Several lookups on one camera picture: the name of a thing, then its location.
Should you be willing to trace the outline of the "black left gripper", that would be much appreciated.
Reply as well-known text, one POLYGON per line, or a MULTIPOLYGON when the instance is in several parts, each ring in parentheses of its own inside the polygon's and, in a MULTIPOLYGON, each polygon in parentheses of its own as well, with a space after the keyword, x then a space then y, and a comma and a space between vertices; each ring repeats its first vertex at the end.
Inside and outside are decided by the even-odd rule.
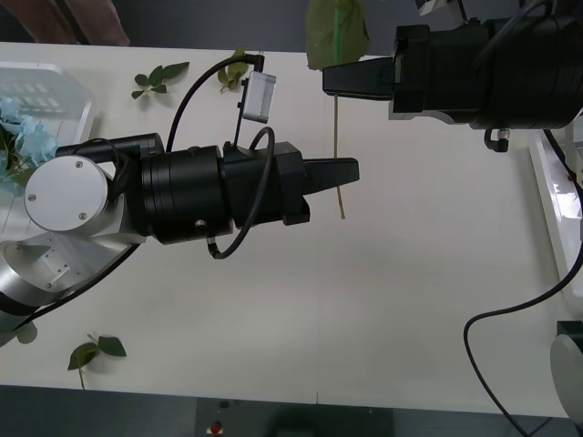
MULTIPOLYGON (((230 214, 240 227, 247 219, 261 182, 267 150, 237 147, 224 152, 224 176, 230 214)), ((256 225, 280 221, 286 226, 307 223, 310 207, 303 194, 315 194, 351 184, 360 179, 355 158, 302 159, 302 153, 289 142, 275 145, 265 193, 256 225)))

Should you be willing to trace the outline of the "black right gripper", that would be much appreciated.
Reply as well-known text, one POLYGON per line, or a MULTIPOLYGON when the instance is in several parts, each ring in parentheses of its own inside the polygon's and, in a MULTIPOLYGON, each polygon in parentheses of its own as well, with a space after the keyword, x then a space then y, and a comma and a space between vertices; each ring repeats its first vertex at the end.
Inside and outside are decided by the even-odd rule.
POLYGON ((322 91, 333 97, 391 101, 389 118, 473 120, 486 102, 487 74, 473 61, 489 40, 478 21, 452 30, 399 26, 394 59, 378 57, 322 70, 322 91))

